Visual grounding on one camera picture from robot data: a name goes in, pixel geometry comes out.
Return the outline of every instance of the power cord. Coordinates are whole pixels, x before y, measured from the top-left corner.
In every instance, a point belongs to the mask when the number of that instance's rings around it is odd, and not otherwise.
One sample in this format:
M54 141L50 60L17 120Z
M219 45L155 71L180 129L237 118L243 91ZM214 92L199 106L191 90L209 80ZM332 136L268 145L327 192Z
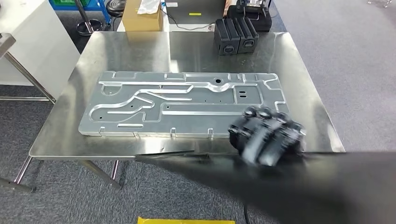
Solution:
M165 13L165 15L167 15L170 19L172 19L172 20L175 22L176 26L177 26L178 28L180 28L180 29L192 31L192 30L196 30L196 29L204 29L204 28L209 27L210 25L213 25L213 24L214 24L214 22L213 22L213 23L210 23L210 24L208 24L208 25L206 25L206 26L204 26L204 27L196 27L196 28L192 28L192 29L180 27L179 24L176 22L176 20L175 20L171 15L169 15L169 14L166 13L166 12L164 12L164 10L163 10L162 8L160 8L160 10L161 10L163 13Z
M250 224L250 220L248 217L248 206L246 204L243 204L243 216L245 218L245 223Z
M114 18L113 18L113 24L112 24L113 31L115 31L114 23L115 23L115 21L116 21L118 18L119 18L119 17L114 17Z

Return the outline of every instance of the black case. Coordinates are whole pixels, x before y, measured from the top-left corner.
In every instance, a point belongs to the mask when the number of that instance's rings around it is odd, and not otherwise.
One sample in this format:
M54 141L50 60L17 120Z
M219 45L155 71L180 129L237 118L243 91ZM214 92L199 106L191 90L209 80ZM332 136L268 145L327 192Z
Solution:
M252 25L257 32L269 32L271 29L272 19L267 8L264 10L264 13L265 16L263 14L246 12L246 17L251 19ZM236 6L230 6L228 8L227 18L233 19L243 17L243 13L236 12Z
M233 19L236 31L240 37L238 54L253 53L256 49L259 35L248 18Z
M216 20L214 41L219 55L235 55L238 53L240 37L231 19Z

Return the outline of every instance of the yellow tape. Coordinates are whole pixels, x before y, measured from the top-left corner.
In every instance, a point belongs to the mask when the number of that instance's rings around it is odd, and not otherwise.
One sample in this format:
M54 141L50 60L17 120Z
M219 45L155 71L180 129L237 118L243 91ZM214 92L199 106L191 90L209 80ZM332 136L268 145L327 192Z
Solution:
M235 224L235 221L224 220L181 220L181 219L145 219L139 217L137 224Z

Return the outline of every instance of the machined aluminum plate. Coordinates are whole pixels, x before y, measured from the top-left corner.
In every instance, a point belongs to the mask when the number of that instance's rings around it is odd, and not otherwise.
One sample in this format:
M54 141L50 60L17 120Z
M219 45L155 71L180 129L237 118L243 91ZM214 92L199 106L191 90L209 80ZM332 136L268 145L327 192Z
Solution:
M276 74L106 71L78 130L112 137L228 138L250 105L288 113Z

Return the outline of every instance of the floor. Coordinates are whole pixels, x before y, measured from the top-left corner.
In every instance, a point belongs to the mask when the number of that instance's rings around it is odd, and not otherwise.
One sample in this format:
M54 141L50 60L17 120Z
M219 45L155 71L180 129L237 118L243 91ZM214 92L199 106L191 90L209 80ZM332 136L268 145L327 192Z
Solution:
M77 12L57 12L80 52L88 38L74 27ZM89 13L101 19L100 13ZM285 31L279 15L273 31ZM33 87L0 86L2 96L37 96ZM0 102L0 176L13 180L52 106L46 102ZM96 161L110 173L112 163ZM116 191L77 162L33 160L22 183L35 186L33 194L0 188L0 223L122 223L137 217L222 219L245 223L242 203L228 194L186 180L163 169L122 161ZM249 208L252 224L276 221Z
M396 150L396 2L275 2L346 151Z

